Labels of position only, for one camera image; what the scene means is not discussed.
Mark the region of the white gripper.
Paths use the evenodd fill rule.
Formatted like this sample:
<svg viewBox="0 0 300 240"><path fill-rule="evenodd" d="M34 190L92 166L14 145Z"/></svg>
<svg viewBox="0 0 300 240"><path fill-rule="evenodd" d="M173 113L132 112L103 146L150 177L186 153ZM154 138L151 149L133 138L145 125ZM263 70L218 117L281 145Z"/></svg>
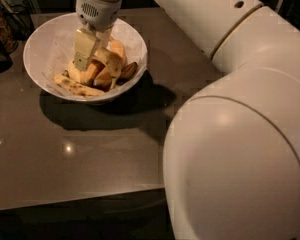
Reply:
<svg viewBox="0 0 300 240"><path fill-rule="evenodd" d="M73 63L80 71L86 71L98 47L106 48L111 38L111 27L117 19L122 0L76 0L79 20L89 24L76 30Z"/></svg>

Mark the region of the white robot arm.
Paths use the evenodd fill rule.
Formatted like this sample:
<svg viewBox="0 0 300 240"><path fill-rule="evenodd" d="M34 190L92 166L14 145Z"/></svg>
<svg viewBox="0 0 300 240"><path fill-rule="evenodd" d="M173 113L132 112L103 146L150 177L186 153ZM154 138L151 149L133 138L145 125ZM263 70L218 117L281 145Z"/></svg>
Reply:
<svg viewBox="0 0 300 240"><path fill-rule="evenodd" d="M166 134L177 240L300 240L300 31L259 0L155 0L220 70Z"/></svg>

